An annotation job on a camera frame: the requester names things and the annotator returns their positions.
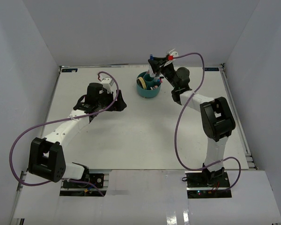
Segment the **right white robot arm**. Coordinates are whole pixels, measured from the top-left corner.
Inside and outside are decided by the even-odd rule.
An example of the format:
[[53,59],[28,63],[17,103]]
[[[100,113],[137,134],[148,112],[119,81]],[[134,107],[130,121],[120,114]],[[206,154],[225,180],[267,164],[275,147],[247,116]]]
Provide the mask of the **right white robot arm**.
[[236,128],[229,104],[224,97],[203,96],[190,88],[190,71],[185,67],[174,68],[175,56],[150,56],[148,63],[154,75],[162,75],[173,87],[172,99],[184,109],[189,107],[200,113],[202,127],[207,136],[207,154],[200,171],[202,181],[213,187],[224,174],[224,151],[228,138]]

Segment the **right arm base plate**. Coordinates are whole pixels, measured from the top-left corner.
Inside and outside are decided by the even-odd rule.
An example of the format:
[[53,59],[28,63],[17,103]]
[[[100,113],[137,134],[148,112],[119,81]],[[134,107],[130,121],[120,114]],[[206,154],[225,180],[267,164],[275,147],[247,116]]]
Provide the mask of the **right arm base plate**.
[[188,199],[231,198],[228,174],[207,181],[202,172],[188,172],[181,179],[186,183]]

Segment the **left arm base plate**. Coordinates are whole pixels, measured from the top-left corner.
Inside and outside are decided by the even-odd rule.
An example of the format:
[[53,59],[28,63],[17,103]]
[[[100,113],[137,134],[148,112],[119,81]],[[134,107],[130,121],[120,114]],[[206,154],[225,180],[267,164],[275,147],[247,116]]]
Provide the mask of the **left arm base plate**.
[[109,174],[90,173],[82,182],[63,180],[60,196],[72,197],[104,197],[109,183]]

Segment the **masking tape roll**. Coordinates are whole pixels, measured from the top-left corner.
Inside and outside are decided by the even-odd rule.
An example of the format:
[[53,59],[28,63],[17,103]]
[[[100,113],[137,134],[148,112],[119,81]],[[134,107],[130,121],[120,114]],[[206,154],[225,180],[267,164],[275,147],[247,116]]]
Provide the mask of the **masking tape roll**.
[[144,90],[147,89],[147,86],[146,86],[146,83],[145,83],[145,80],[143,79],[143,77],[138,77],[137,78],[137,84]]

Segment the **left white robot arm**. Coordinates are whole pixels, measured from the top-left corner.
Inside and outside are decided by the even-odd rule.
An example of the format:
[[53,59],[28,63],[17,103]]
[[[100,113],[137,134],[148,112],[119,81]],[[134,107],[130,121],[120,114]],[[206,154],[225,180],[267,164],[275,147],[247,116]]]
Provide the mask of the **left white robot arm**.
[[87,167],[66,162],[64,150],[100,112],[120,112],[127,107],[121,91],[112,92],[113,84],[110,78],[90,83],[87,93],[78,99],[67,120],[44,138],[35,138],[31,142],[29,173],[52,182],[73,179],[79,187],[88,185]]

